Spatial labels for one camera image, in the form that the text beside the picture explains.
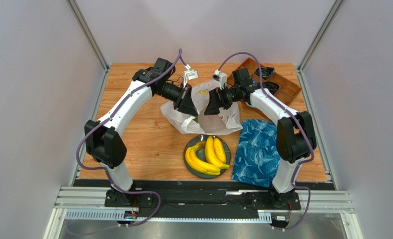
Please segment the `white plastic bag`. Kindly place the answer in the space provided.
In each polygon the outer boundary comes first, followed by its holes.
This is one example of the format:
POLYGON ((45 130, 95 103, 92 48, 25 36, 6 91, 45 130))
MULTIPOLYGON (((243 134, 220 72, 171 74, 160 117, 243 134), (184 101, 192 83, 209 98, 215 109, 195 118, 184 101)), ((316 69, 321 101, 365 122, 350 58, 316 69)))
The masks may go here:
POLYGON ((209 91, 218 87, 215 80, 192 87, 191 97, 199 115, 197 117, 181 113, 173 108, 173 102, 161 105, 160 110, 168 122, 181 134, 229 135, 241 130, 240 112, 236 102, 228 109, 220 109, 217 115, 205 115, 209 103, 209 91))

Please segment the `yellow fake banana bunch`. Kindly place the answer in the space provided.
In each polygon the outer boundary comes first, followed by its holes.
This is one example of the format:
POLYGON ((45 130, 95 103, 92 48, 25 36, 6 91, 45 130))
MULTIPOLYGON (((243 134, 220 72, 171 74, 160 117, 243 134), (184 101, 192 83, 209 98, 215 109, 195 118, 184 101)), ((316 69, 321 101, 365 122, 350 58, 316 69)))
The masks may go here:
POLYGON ((185 151, 185 160, 187 164, 194 170, 199 173, 205 175, 220 175, 221 169, 213 164, 202 161, 197 155, 196 152, 205 147, 206 142, 200 141, 196 143, 194 146, 189 147, 185 151))

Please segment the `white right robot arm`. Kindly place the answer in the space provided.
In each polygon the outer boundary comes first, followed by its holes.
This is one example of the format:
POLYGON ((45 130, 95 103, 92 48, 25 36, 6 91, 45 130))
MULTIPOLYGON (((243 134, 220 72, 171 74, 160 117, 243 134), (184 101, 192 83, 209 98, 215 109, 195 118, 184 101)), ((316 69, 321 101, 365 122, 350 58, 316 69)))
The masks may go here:
POLYGON ((312 115, 299 112, 280 101, 262 82, 254 83, 246 68, 232 72, 234 83, 227 87, 227 75, 220 70, 213 74, 218 87, 209 92, 205 115, 218 115, 232 103, 242 101, 265 114, 277 127, 276 149, 280 155, 277 174, 271 188, 284 195, 296 188, 295 180, 303 163, 314 159, 317 140, 312 115))

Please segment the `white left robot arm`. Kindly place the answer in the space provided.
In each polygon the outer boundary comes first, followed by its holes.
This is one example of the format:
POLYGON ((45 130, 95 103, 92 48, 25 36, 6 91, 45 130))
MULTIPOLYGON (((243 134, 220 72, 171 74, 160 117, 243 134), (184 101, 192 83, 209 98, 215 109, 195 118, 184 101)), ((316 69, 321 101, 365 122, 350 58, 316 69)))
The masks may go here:
POLYGON ((111 191, 124 195, 127 200, 136 195, 136 191, 124 164, 127 148, 121 136, 137 111, 154 95, 160 95, 172 101, 175 110, 198 116, 192 101, 192 87, 188 84, 188 80, 198 78, 198 72, 186 64, 182 84, 175 85, 169 81, 175 73, 175 64, 158 58, 154 66, 138 70, 114 106, 97 121, 89 120, 84 126, 85 137, 79 146, 85 146, 86 153, 105 171, 111 191))

